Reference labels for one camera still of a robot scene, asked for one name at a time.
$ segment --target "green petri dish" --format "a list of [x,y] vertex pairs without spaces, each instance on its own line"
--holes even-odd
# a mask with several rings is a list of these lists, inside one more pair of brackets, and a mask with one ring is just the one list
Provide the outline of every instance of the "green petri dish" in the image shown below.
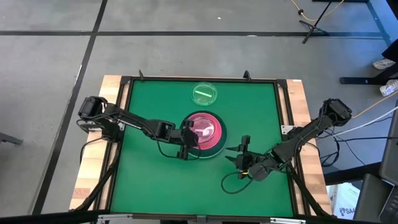
[[208,106],[217,99],[216,87],[208,82],[196,84],[192,90],[192,100],[201,106]]

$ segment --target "sneaker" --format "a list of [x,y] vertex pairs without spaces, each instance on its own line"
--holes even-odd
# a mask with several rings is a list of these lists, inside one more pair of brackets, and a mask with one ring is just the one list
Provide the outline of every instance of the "sneaker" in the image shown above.
[[383,60],[374,62],[372,65],[373,65],[373,67],[375,67],[377,69],[383,70],[388,67],[391,67],[393,64],[395,64],[395,62],[393,62],[392,60],[383,59]]
[[385,86],[380,87],[380,92],[383,96],[391,95],[398,90],[398,80],[388,80]]

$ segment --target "pink bowl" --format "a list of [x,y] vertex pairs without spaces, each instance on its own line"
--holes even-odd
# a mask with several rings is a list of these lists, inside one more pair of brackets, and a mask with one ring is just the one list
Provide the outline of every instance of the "pink bowl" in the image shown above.
[[193,121],[191,130],[199,136],[198,144],[201,150],[210,149],[220,141],[222,133],[221,124],[213,115],[196,113],[188,119]]

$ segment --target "white cable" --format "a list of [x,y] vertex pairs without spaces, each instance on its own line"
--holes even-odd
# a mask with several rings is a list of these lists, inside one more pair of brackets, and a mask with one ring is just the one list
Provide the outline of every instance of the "white cable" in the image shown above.
[[385,113],[385,114],[381,115],[380,117],[378,117],[378,118],[376,118],[376,119],[374,119],[374,120],[372,120],[372,121],[369,121],[369,122],[368,122],[368,123],[366,123],[366,124],[362,124],[362,125],[360,125],[360,126],[358,126],[358,127],[356,127],[356,128],[351,128],[351,129],[349,129],[349,130],[346,130],[346,131],[342,131],[342,132],[336,133],[336,134],[332,135],[332,137],[336,137],[336,136],[339,136],[340,134],[345,134],[345,133],[347,133],[347,132],[354,131],[354,130],[356,130],[356,129],[358,129],[358,128],[365,127],[366,125],[368,125],[368,124],[370,124],[370,123],[373,123],[373,122],[377,121],[378,119],[380,119],[380,118],[383,118],[383,117],[387,116],[389,113],[393,112],[393,111],[394,111],[394,110],[396,110],[396,109],[398,109],[398,106],[397,106],[397,107],[395,107],[394,109],[392,109],[392,110],[388,111],[387,113]]

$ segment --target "concrete floor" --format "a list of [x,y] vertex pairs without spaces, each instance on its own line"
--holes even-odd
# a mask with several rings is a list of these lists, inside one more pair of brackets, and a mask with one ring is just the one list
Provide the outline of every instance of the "concrete floor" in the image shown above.
[[[387,3],[371,1],[391,40],[398,22]],[[101,0],[3,0],[0,30],[92,30]],[[297,0],[308,17],[325,3]],[[203,30],[305,32],[289,0],[109,1],[100,30]],[[368,7],[343,3],[319,27],[332,32],[379,32]],[[24,139],[22,146],[0,144],[0,216],[23,215],[34,196],[62,113],[76,79],[89,37],[0,36],[0,131]],[[84,97],[97,95],[103,75],[181,75],[302,79],[312,117],[322,101],[340,98],[353,113],[381,99],[378,86],[344,86],[338,78],[372,77],[371,63],[387,47],[382,39],[302,37],[97,37],[72,121],[44,206],[44,212],[66,211],[78,172],[86,134],[76,125]],[[391,98],[344,128],[362,124],[395,105]],[[385,136],[381,122],[342,136]],[[350,146],[365,163],[380,161],[385,141],[356,141]],[[335,151],[331,139],[318,141],[323,155]],[[334,167],[360,166],[344,145]]]

